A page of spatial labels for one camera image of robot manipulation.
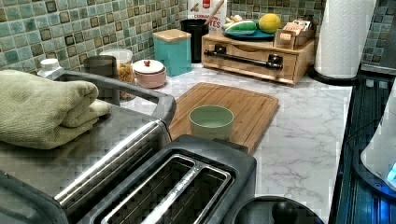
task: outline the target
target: black stovetop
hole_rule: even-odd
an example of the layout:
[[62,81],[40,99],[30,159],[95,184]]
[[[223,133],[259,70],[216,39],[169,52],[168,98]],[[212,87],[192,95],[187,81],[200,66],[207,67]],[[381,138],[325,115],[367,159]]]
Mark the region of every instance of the black stovetop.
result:
[[356,158],[359,154],[356,152],[364,150],[373,137],[393,81],[392,76],[359,71],[352,82],[342,156],[332,198],[331,224],[396,223],[396,200],[372,187],[354,169],[354,154]]

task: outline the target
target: drawer handle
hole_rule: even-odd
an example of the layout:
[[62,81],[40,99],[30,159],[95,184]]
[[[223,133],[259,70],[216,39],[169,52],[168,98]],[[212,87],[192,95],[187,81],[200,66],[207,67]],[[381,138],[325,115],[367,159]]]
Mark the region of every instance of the drawer handle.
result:
[[204,55],[216,57],[216,58],[233,60],[233,61],[240,62],[240,63],[250,63],[250,64],[263,66],[265,68],[274,69],[274,70],[282,70],[282,68],[283,68],[283,58],[282,58],[282,56],[279,56],[277,54],[270,54],[268,56],[268,62],[262,62],[262,61],[258,61],[258,60],[253,60],[253,59],[249,59],[249,58],[238,57],[238,56],[226,54],[226,47],[219,45],[219,44],[215,45],[215,50],[206,50],[204,52]]

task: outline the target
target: white container lid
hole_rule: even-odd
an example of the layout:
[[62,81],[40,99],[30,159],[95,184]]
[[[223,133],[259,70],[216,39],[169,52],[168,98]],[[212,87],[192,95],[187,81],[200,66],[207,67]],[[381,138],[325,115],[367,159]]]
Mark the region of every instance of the white container lid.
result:
[[46,71],[52,71],[60,67],[57,59],[44,59],[40,64],[41,68]]
[[155,60],[140,60],[134,63],[134,70],[143,74],[158,73],[163,70],[163,64]]
[[116,58],[117,63],[131,63],[134,54],[128,49],[109,49],[102,51],[99,55],[109,55]]

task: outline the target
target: canister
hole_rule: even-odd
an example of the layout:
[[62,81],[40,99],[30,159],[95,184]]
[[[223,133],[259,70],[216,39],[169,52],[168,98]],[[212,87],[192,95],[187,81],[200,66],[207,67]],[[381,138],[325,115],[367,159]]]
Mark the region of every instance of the canister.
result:
[[191,71],[191,34],[177,29],[154,33],[155,59],[167,68],[169,77]]
[[[117,73],[119,75],[119,80],[134,83],[134,69],[132,68],[133,53],[128,49],[109,49],[102,51],[100,55],[110,55],[117,59]],[[134,95],[120,91],[121,100],[131,100],[134,99]]]
[[138,85],[146,88],[159,88],[166,82],[166,67],[159,61],[141,60],[134,64]]

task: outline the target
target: glass jar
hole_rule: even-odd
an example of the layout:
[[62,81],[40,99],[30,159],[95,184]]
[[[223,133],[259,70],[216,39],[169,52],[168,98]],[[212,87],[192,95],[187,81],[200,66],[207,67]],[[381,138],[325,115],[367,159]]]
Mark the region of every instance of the glass jar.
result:
[[[119,80],[134,84],[133,53],[128,49],[110,49],[100,53],[100,55],[110,55],[117,60],[117,72]],[[131,100],[135,96],[131,93],[120,91],[121,100]]]

